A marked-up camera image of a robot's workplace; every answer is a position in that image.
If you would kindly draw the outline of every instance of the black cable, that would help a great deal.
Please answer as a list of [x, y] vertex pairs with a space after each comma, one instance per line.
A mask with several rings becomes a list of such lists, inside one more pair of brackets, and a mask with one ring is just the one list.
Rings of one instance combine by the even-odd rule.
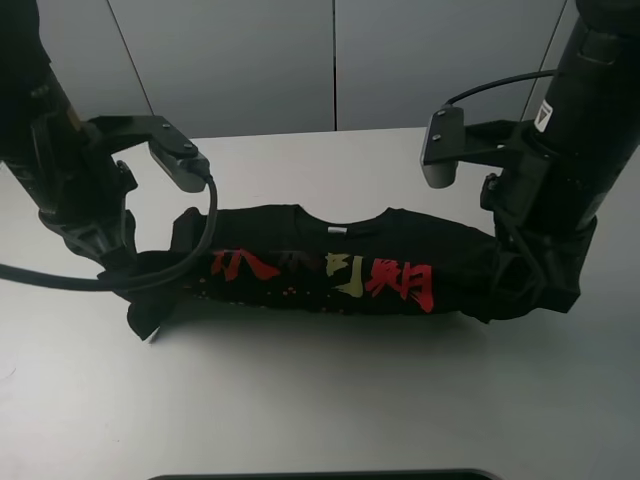
[[472, 88], [471, 90], [467, 90], [466, 92], [462, 92], [460, 95], [456, 95], [455, 97], [447, 100], [447, 103], [445, 105], [453, 105], [463, 98], [470, 97], [471, 95], [484, 92], [485, 90], [489, 90], [491, 88], [501, 87], [502, 85], [508, 85], [510, 83], [522, 82], [524, 80], [533, 80], [535, 78], [553, 77], [555, 73], [556, 70], [543, 70], [541, 72], [525, 73], [522, 75], [516, 75], [515, 77], [508, 77], [503, 78], [502, 80], [496, 80], [495, 82], [485, 83], [484, 85], [480, 85], [478, 87]]
[[184, 260], [165, 270], [119, 280], [92, 280], [87, 278], [49, 275], [47, 273], [34, 272], [23, 268], [0, 265], [0, 279], [26, 283], [28, 285], [35, 285], [38, 287], [82, 292], [111, 292], [114, 290], [131, 291], [151, 288], [170, 282], [171, 280], [185, 274], [198, 257], [211, 245], [213, 233], [216, 228], [216, 217], [218, 213], [218, 192], [211, 175], [207, 175], [204, 180], [209, 187], [209, 195], [211, 197], [204, 232], [202, 232], [202, 236], [200, 237], [200, 241], [198, 242], [198, 245], [196, 245], [196, 248]]

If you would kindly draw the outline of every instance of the clothing label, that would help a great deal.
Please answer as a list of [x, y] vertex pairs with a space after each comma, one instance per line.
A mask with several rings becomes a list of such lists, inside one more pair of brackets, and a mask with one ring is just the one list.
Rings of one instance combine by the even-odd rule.
[[536, 115], [536, 119], [533, 122], [540, 133], [543, 133], [547, 129], [551, 115], [553, 115], [553, 108], [546, 100], [543, 100], [542, 105], [540, 105], [540, 110], [538, 110], [538, 115]]
[[328, 227], [327, 228], [327, 232], [328, 233], [339, 233], [341, 235], [346, 235], [347, 234], [347, 227]]

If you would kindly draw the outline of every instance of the table surface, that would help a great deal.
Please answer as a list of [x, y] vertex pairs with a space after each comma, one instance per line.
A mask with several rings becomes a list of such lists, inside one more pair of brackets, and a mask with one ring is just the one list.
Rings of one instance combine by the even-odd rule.
[[[491, 233], [487, 169], [434, 191], [423, 129], [195, 140], [221, 208], [299, 203], [328, 221], [401, 207]], [[140, 250], [206, 211], [146, 147], [123, 152]], [[0, 478], [145, 480], [168, 473], [475, 467], [509, 480], [637, 475], [640, 445], [640, 158], [600, 213], [572, 312], [483, 325], [462, 315], [337, 320], [185, 304], [140, 340], [108, 293], [0, 283]], [[0, 262], [99, 271], [42, 227], [0, 174]]]

